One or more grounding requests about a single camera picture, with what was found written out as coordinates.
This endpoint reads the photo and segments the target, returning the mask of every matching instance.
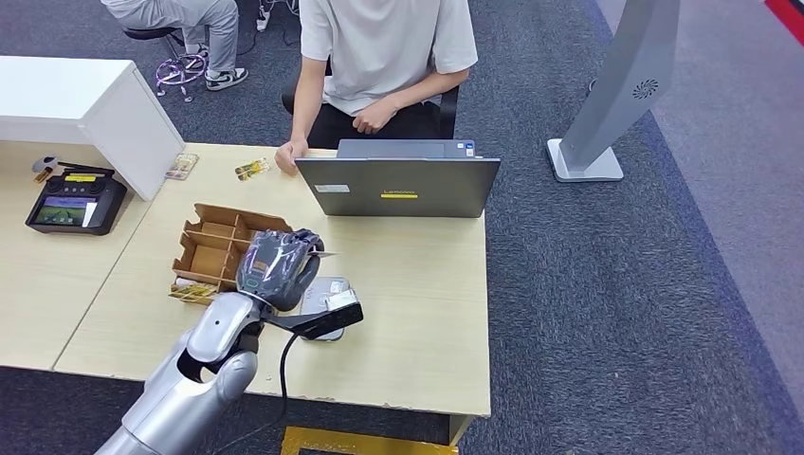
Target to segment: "controller screen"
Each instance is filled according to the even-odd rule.
[[[40,225],[86,226],[96,206],[92,197],[48,196],[36,214]]]

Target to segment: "speaker grille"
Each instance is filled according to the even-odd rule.
[[[659,90],[659,82],[655,79],[645,79],[633,87],[633,93],[631,94],[638,100],[644,100],[656,93],[656,90]]]

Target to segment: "human hand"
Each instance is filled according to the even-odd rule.
[[[352,122],[352,126],[360,133],[373,135],[396,115],[397,110],[394,103],[388,97],[385,97],[369,104],[360,111],[355,117],[355,121]]]
[[[281,169],[283,173],[296,175],[299,170],[296,168],[296,163],[293,161],[296,160],[296,158],[307,155],[307,150],[307,140],[290,139],[285,142],[282,147],[277,149],[277,153],[274,155],[274,161],[276,161],[277,166],[279,166],[279,169]]]

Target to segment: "sneaker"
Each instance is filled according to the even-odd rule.
[[[248,70],[245,68],[234,68],[234,71],[220,71],[218,76],[213,78],[207,70],[205,79],[207,80],[207,90],[216,92],[237,85],[248,77]]]
[[[201,57],[204,57],[204,60],[207,62],[210,61],[210,49],[206,45],[201,45],[201,50],[196,52]],[[187,69],[194,69],[199,70],[204,67],[204,62],[196,60],[193,64],[188,64]]]

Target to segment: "gray carpet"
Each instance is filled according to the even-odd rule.
[[[762,2],[684,1],[677,54],[653,114],[800,413],[804,47]]]
[[[121,37],[95,2],[5,4],[0,53],[132,58],[143,72],[161,55]],[[551,175],[544,144],[572,121],[610,39],[594,0],[470,4],[481,61],[462,87],[457,135],[504,164],[486,213],[493,415],[470,428],[462,453],[804,453],[790,396],[653,118],[616,144],[623,182],[566,186]],[[48,27],[45,8],[59,17]],[[298,25],[273,19],[244,59],[249,81],[192,105],[164,100],[187,140],[284,138],[278,94],[298,49],[281,30]],[[0,453],[86,453],[137,387],[0,370]],[[274,404],[248,397],[206,446],[263,422]],[[433,442],[447,424],[301,402],[288,423]],[[281,435],[274,428],[231,453],[279,453]]]

